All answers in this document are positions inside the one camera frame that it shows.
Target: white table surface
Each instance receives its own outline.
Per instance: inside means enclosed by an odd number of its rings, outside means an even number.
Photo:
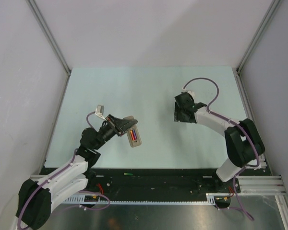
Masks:
[[[227,158],[225,139],[199,124],[174,122],[174,97],[195,77],[215,80],[220,95],[211,108],[223,115],[246,118],[231,67],[74,68],[70,76],[45,167],[60,167],[80,145],[88,127],[86,115],[98,104],[104,116],[133,115],[142,145],[131,148],[127,136],[115,136],[98,151],[98,168],[217,168]],[[197,80],[188,87],[208,103],[214,85]],[[102,120],[90,121],[99,130]]]

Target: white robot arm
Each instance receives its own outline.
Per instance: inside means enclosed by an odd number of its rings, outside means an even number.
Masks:
[[[264,153],[264,144],[254,122],[250,119],[239,121],[207,110],[207,105],[197,103],[193,91],[183,89],[175,97],[174,121],[198,123],[214,130],[225,138],[228,158],[217,169],[216,176],[221,183],[232,179],[245,165],[255,159],[254,151],[247,140],[242,140],[242,127],[252,140],[258,155]]]
[[[80,147],[75,150],[70,161],[38,181],[28,179],[23,183],[18,194],[18,229],[39,229],[59,204],[74,193],[84,190],[91,178],[87,178],[85,172],[100,157],[97,149],[115,135],[121,137],[138,122],[135,119],[118,119],[112,115],[102,118],[104,123],[98,132],[92,127],[82,132]],[[27,225],[26,228],[21,227],[22,222]]]

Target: metal floor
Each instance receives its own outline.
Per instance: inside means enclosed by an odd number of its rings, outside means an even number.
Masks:
[[[283,230],[273,196],[241,197],[255,221],[235,210],[213,206],[111,205],[101,211],[74,208],[55,215],[40,230]],[[236,198],[231,206],[237,207]]]

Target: cable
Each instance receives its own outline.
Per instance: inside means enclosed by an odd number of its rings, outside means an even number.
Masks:
[[[259,155],[258,155],[257,149],[256,149],[255,146],[254,146],[254,143],[252,142],[250,136],[246,133],[246,131],[245,131],[239,124],[237,124],[236,122],[228,119],[227,117],[222,116],[221,114],[218,114],[218,113],[213,112],[213,111],[210,110],[211,104],[212,104],[212,103],[218,98],[218,96],[219,96],[219,91],[220,91],[220,89],[219,89],[217,83],[216,83],[215,81],[209,79],[209,78],[193,78],[193,79],[191,79],[190,81],[188,81],[188,82],[184,85],[183,89],[185,89],[192,81],[195,81],[195,80],[207,80],[207,81],[212,82],[212,83],[215,85],[215,87],[216,87],[216,95],[215,95],[214,99],[213,99],[211,102],[209,102],[209,104],[208,104],[208,106],[207,106],[207,112],[210,113],[210,114],[212,114],[212,115],[214,115],[214,116],[216,116],[216,117],[221,118],[222,120],[225,120],[225,121],[227,121],[227,122],[229,122],[229,123],[237,126],[237,127],[241,130],[241,132],[242,132],[242,133],[244,134],[244,136],[246,137],[247,141],[250,143],[251,148],[252,148],[252,150],[253,150],[253,152],[254,152],[254,155],[255,155],[255,157],[256,157],[256,160],[257,160],[256,165],[249,165],[249,164],[247,164],[246,166],[254,167],[254,168],[258,167],[258,166],[260,165]],[[240,200],[240,197],[238,196],[237,189],[236,189],[236,178],[237,178],[237,176],[239,176],[245,169],[246,169],[246,168],[243,167],[243,168],[233,177],[233,180],[232,180],[232,181],[233,181],[234,192],[235,192],[235,195],[236,195],[236,197],[237,197],[237,201],[238,201],[240,207],[228,207],[228,208],[226,208],[226,209],[234,209],[234,210],[242,211],[242,212],[247,216],[248,219],[250,219],[251,221],[254,221],[254,220],[255,220],[254,217],[253,217],[249,212],[247,212],[247,211],[245,210],[244,206],[242,205],[242,202],[241,202],[241,200]]]
[[[229,186],[229,191],[230,191],[230,198],[232,198],[235,195],[235,191],[232,189],[231,186]]]
[[[86,116],[86,122],[88,123],[88,125],[89,125],[91,128],[94,128],[94,127],[91,125],[91,123],[89,122],[88,118],[89,118],[90,115],[93,115],[94,113],[95,113],[95,111],[89,113],[89,114]]]

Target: purple cable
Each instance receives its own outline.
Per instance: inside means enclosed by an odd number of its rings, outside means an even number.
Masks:
[[[221,114],[218,114],[218,113],[213,112],[213,111],[210,110],[211,104],[212,104],[212,103],[217,99],[217,97],[219,96],[219,91],[220,91],[220,90],[219,90],[219,87],[218,87],[217,83],[216,83],[215,81],[209,79],[209,78],[193,78],[193,79],[191,79],[190,81],[188,81],[188,82],[185,84],[185,86],[183,87],[183,89],[185,89],[188,84],[190,84],[192,81],[195,81],[195,80],[207,80],[207,81],[212,82],[212,83],[215,85],[215,87],[216,87],[216,96],[215,96],[214,99],[208,104],[208,106],[207,106],[207,112],[210,113],[210,114],[212,114],[212,115],[214,115],[214,116],[216,116],[216,117],[221,118],[222,120],[225,120],[225,121],[227,121],[227,122],[229,122],[229,123],[237,126],[237,127],[241,130],[241,132],[244,134],[244,136],[246,137],[246,139],[247,139],[248,142],[250,143],[251,148],[252,148],[252,150],[253,150],[253,152],[254,152],[254,154],[255,154],[256,160],[257,160],[257,164],[256,164],[256,165],[249,165],[249,164],[247,164],[246,166],[254,167],[254,168],[258,167],[258,166],[260,165],[260,160],[259,160],[258,152],[257,152],[256,147],[254,146],[254,143],[252,142],[250,136],[245,132],[245,130],[244,130],[239,124],[237,124],[236,122],[228,119],[227,117],[224,117],[224,116],[221,115]],[[229,209],[234,209],[234,210],[242,211],[242,212],[247,216],[248,219],[250,219],[251,221],[254,221],[254,220],[255,220],[254,217],[253,217],[249,212],[247,212],[247,211],[245,210],[245,208],[243,207],[242,202],[241,202],[241,200],[240,200],[240,197],[238,196],[237,189],[236,189],[236,178],[237,178],[237,176],[239,176],[240,173],[242,173],[244,170],[245,170],[245,167],[243,167],[243,168],[233,177],[233,188],[234,188],[234,192],[235,192],[237,201],[238,201],[238,203],[239,203],[239,205],[240,205],[240,208],[239,208],[239,207],[230,207]]]
[[[94,127],[91,125],[91,123],[89,122],[88,118],[89,118],[90,115],[93,115],[94,113],[95,113],[95,111],[89,113],[89,114],[86,116],[86,122],[88,123],[88,125],[89,125],[91,128],[94,128]]]
[[[94,192],[91,192],[91,191],[86,191],[86,190],[81,190],[81,191],[79,191],[79,193],[90,193],[90,194],[93,194],[93,195],[96,195],[96,196],[100,196],[100,197],[103,197],[103,198],[105,198],[106,200],[107,200],[107,205],[105,205],[105,206],[103,206],[103,207],[98,207],[98,208],[94,208],[94,207],[86,207],[86,206],[82,206],[82,205],[71,205],[71,206],[68,206],[68,207],[66,207],[66,208],[64,208],[64,209],[62,209],[59,213],[56,213],[55,215],[58,215],[58,214],[61,214],[62,212],[64,212],[64,211],[66,211],[66,210],[68,210],[68,209],[70,209],[70,208],[74,208],[74,207],[80,207],[80,208],[83,208],[83,209],[85,209],[85,210],[92,210],[92,211],[98,211],[98,210],[103,210],[103,209],[105,209],[105,208],[107,208],[107,207],[109,207],[110,206],[110,199],[107,197],[107,196],[105,196],[105,195],[103,195],[103,194],[100,194],[100,193],[94,193]]]
[[[75,160],[75,157],[76,157],[76,151],[77,149],[75,149],[74,153],[73,153],[73,157],[72,157],[72,160],[71,160],[71,163],[73,163],[73,161]],[[48,180],[52,180],[54,177],[56,177],[57,175],[61,174],[63,171],[65,171],[66,169],[68,169],[71,165],[68,164],[66,165],[64,168],[62,168],[60,171],[58,171],[57,173],[53,174],[51,177],[49,177],[48,179],[46,179],[43,183],[40,184],[39,187],[36,188],[36,190],[34,190],[34,192],[29,196],[29,198],[27,199],[27,201],[25,202],[23,208],[21,209],[21,212],[19,214],[19,218],[18,218],[18,222],[17,222],[17,228],[19,230],[26,230],[29,228],[29,226],[25,227],[25,228],[22,228],[21,227],[21,220],[24,216],[24,212],[26,210],[26,208],[28,207],[30,201],[32,200],[32,198],[35,196],[35,194],[45,185],[47,184]]]

